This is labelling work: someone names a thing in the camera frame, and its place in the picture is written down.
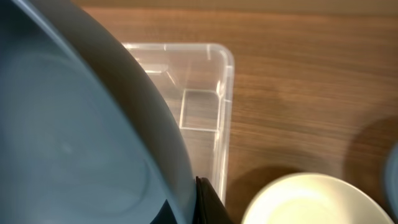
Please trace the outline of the cream white bowl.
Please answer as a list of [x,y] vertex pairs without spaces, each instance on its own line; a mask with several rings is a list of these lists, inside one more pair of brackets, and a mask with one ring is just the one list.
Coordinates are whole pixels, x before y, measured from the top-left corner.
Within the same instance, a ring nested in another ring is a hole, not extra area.
[[274,180],[251,200],[247,224],[393,224],[370,196],[335,177],[297,173]]

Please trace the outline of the dark blue bowl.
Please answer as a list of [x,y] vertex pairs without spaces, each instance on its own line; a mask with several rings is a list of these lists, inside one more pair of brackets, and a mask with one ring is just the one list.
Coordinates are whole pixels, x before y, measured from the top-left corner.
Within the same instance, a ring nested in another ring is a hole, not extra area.
[[393,216],[394,221],[397,223],[397,172],[398,172],[398,149],[397,143],[392,147],[384,166],[383,172],[383,184],[384,184],[384,192],[386,196],[386,201],[390,210],[391,215]]
[[70,1],[1,2],[1,222],[150,223],[196,187],[164,98]]

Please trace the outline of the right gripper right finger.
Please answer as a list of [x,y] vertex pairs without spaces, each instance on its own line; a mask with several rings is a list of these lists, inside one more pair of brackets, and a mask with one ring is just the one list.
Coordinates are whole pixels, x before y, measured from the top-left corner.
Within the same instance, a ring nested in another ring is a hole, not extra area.
[[223,203],[204,177],[196,177],[197,198],[193,217],[194,224],[233,224]]

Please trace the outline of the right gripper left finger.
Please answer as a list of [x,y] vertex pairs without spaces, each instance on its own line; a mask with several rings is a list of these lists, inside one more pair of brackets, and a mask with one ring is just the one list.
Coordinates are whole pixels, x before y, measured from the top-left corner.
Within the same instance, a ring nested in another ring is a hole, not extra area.
[[167,200],[150,224],[177,224],[174,213]]

